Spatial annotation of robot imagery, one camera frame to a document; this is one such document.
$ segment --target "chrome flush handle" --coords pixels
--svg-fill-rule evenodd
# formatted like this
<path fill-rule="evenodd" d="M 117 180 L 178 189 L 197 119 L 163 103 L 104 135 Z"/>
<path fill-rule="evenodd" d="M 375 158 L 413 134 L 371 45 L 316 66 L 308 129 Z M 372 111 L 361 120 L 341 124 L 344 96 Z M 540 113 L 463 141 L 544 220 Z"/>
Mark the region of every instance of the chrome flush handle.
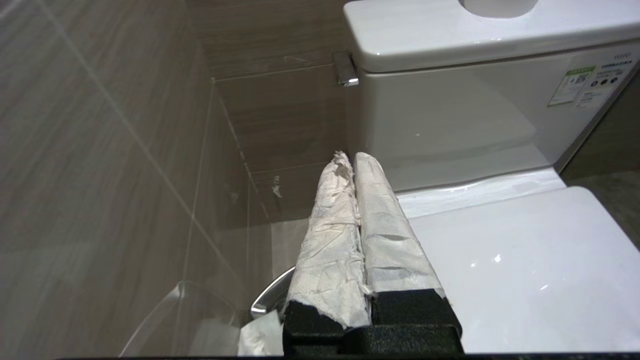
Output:
<path fill-rule="evenodd" d="M 360 83 L 353 60 L 346 51 L 333 53 L 331 54 L 331 58 L 333 62 L 333 74 L 338 81 L 338 85 L 346 88 L 348 86 L 356 86 Z"/>

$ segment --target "toilet seat lid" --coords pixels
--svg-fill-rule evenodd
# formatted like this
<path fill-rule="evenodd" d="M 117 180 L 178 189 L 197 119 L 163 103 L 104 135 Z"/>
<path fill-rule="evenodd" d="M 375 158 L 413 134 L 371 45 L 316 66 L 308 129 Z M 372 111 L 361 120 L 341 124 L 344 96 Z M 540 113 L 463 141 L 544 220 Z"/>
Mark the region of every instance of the toilet seat lid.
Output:
<path fill-rule="evenodd" d="M 640 252 L 571 187 L 410 219 L 465 352 L 640 350 Z"/>

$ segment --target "bathroom wall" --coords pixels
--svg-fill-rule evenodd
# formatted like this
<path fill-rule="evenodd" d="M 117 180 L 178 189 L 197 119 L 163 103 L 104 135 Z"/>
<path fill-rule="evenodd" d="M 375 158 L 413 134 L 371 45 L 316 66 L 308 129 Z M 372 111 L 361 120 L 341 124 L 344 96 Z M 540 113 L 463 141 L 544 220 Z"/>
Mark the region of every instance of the bathroom wall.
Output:
<path fill-rule="evenodd" d="M 640 170 L 640 73 L 604 115 L 561 176 L 582 177 Z"/>
<path fill-rule="evenodd" d="M 184 3 L 0 1 L 0 49 L 0 357 L 222 352 L 271 235 Z"/>
<path fill-rule="evenodd" d="M 186 1 L 272 222 L 308 217 L 322 169 L 346 148 L 331 53 L 345 48 L 347 1 Z"/>

